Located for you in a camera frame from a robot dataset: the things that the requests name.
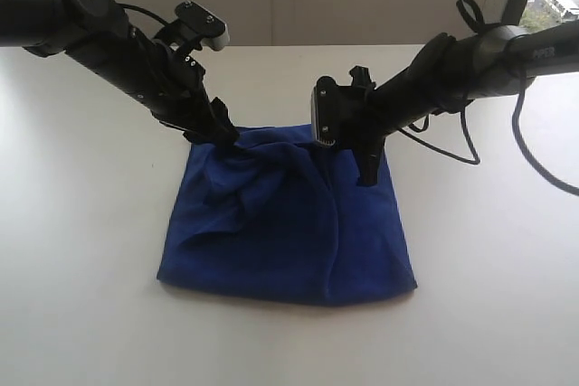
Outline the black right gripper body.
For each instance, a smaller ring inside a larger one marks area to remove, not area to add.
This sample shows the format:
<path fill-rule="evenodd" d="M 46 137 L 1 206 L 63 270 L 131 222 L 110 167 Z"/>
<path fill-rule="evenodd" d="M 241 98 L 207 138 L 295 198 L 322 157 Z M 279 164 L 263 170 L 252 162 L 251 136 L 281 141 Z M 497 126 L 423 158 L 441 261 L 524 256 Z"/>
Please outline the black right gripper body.
<path fill-rule="evenodd" d="M 368 101 L 376 83 L 367 67 L 353 67 L 349 75 L 350 84 L 338 86 L 338 147 L 362 155 L 380 155 L 384 135 L 379 131 L 377 110 Z"/>

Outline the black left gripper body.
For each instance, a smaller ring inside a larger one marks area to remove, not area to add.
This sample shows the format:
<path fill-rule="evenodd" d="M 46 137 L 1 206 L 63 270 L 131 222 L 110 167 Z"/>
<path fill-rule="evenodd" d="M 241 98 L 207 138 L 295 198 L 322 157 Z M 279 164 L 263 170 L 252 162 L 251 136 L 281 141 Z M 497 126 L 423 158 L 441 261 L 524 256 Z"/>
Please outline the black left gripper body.
<path fill-rule="evenodd" d="M 210 135 L 219 125 L 229 125 L 223 104 L 209 99 L 204 69 L 195 59 L 137 28 L 128 31 L 128 51 L 128 94 L 161 124 Z"/>

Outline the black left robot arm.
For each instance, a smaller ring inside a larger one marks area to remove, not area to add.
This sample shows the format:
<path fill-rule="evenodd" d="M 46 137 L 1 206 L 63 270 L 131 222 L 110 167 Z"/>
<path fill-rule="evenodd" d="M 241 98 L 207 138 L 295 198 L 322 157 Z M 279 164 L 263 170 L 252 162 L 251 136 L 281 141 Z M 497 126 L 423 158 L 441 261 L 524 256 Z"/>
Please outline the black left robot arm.
<path fill-rule="evenodd" d="M 210 99 L 195 51 L 218 52 L 228 28 L 193 1 L 146 36 L 115 0 L 1 0 L 1 44 L 41 58 L 64 53 L 149 110 L 193 144 L 231 146 L 239 133 L 228 109 Z"/>

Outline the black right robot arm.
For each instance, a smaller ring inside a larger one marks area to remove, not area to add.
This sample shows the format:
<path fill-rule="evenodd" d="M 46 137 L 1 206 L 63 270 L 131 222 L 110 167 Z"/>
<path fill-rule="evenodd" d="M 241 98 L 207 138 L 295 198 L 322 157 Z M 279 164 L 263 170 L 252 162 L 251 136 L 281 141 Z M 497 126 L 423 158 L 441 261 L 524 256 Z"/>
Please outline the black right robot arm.
<path fill-rule="evenodd" d="M 511 96 L 535 78 L 578 69 L 578 24 L 538 33 L 501 25 L 466 39 L 440 33 L 411 64 L 364 92 L 346 125 L 363 186 L 376 184 L 386 137 L 431 114 L 461 112 L 474 99 Z"/>

